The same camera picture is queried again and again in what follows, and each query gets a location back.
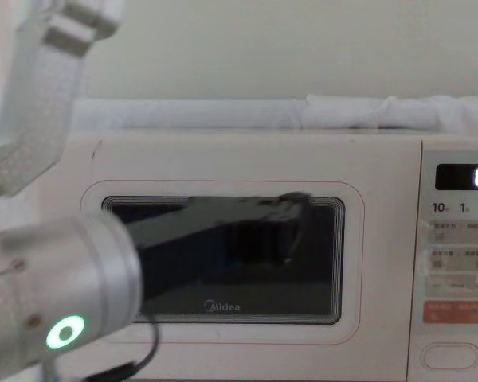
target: glowing ring light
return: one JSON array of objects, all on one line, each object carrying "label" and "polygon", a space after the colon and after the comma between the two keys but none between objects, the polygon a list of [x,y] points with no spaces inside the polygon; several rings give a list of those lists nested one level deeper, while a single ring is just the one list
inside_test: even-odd
[{"label": "glowing ring light", "polygon": [[[69,338],[61,338],[65,329],[71,330]],[[46,344],[50,349],[60,349],[74,342],[84,331],[85,320],[80,316],[70,316],[60,320],[48,333]]]}]

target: digital display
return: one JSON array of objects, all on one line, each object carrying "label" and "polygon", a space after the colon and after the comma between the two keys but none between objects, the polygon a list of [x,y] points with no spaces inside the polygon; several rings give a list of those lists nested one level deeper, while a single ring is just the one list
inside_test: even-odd
[{"label": "digital display", "polygon": [[439,165],[436,189],[440,191],[478,191],[478,165]]}]

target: white robotic arm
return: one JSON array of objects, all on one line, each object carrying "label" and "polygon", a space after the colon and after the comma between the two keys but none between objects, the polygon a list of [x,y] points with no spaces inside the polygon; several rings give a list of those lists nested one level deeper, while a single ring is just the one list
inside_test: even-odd
[{"label": "white robotic arm", "polygon": [[[122,10],[123,0],[33,2],[0,113],[0,197],[59,160],[84,58]],[[135,248],[111,216],[0,233],[0,379],[127,325],[140,280]]]},{"label": "white robotic arm", "polygon": [[[122,5],[120,0],[35,3],[18,32],[0,114],[0,196],[13,196],[58,161],[83,59],[94,41],[113,34]],[[284,266],[297,252],[309,210],[309,196],[301,193],[197,197],[180,211],[127,227],[98,212],[0,232],[0,380],[130,324],[146,290],[143,276],[156,281],[148,294],[162,294],[223,268],[205,259],[202,264],[210,265],[167,270],[156,258],[140,258],[136,248],[156,250],[214,230],[234,248],[234,262]],[[265,242],[257,245],[256,235],[249,241],[252,230],[265,233],[258,235]],[[155,346],[144,361],[87,381],[125,380],[154,353]]]},{"label": "white robotic arm", "polygon": [[122,0],[34,2],[17,33],[0,113],[0,196],[26,187],[61,156],[84,58],[118,28]]}]

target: microwave window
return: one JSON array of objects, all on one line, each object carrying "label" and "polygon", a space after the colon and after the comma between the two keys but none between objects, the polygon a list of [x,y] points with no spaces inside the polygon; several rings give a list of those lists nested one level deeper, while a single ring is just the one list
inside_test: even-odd
[{"label": "microwave window", "polygon": [[[167,249],[139,249],[147,264],[143,275],[145,316],[155,315],[158,322],[335,324],[341,314],[345,205],[333,197],[316,197],[311,202],[311,223],[300,239],[299,251],[282,267],[223,267],[217,275],[150,298],[154,275],[157,283],[170,284],[170,273],[177,267],[204,267],[194,264],[204,257],[196,255],[199,251],[211,254],[205,256],[207,261],[225,265],[231,255],[220,232],[191,236]],[[187,203],[185,197],[117,196],[106,198],[102,205],[128,224],[184,209]],[[258,236],[252,232],[247,240],[251,251],[266,239]]]}]

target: microwave oven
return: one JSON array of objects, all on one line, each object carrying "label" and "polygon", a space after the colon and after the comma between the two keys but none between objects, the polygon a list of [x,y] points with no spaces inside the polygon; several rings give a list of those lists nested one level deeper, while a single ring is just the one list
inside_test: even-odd
[{"label": "microwave oven", "polygon": [[[311,194],[298,263],[199,280],[148,303],[163,344],[140,379],[478,381],[476,137],[87,134],[28,192],[40,220],[107,209],[124,222],[192,196]],[[225,251],[218,236],[177,250]],[[150,342],[139,319],[65,356],[61,369],[82,377],[142,358]]]}]

